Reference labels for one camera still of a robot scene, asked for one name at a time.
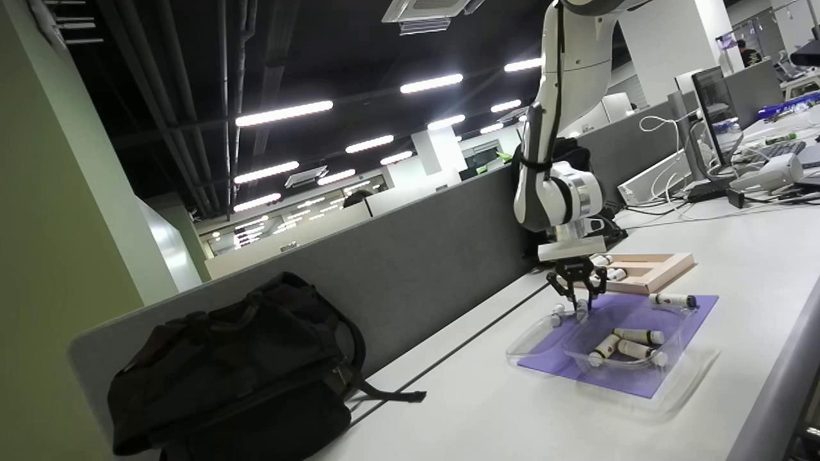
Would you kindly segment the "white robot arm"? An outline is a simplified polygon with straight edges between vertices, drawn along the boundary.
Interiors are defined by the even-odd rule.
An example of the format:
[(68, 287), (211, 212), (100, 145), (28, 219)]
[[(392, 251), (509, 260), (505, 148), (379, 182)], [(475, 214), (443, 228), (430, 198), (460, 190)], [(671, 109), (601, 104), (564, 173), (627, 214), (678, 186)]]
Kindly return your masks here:
[(644, 0), (551, 0), (542, 27), (542, 80), (518, 155), (512, 214), (530, 233), (555, 233), (536, 255), (547, 282), (574, 310), (591, 310), (609, 290), (606, 239), (592, 231), (603, 212), (601, 178), (560, 160), (568, 131), (606, 99), (612, 71), (612, 31)]

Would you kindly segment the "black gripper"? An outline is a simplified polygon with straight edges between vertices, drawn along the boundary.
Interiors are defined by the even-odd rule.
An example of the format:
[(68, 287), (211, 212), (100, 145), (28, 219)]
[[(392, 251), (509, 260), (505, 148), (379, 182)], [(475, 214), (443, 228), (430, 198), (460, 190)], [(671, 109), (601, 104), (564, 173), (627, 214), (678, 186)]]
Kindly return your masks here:
[(574, 312), (574, 290), (587, 290), (587, 310), (596, 308), (596, 299), (609, 287), (609, 269), (596, 264), (592, 259), (562, 259), (548, 271), (548, 285), (560, 291), (560, 310)]

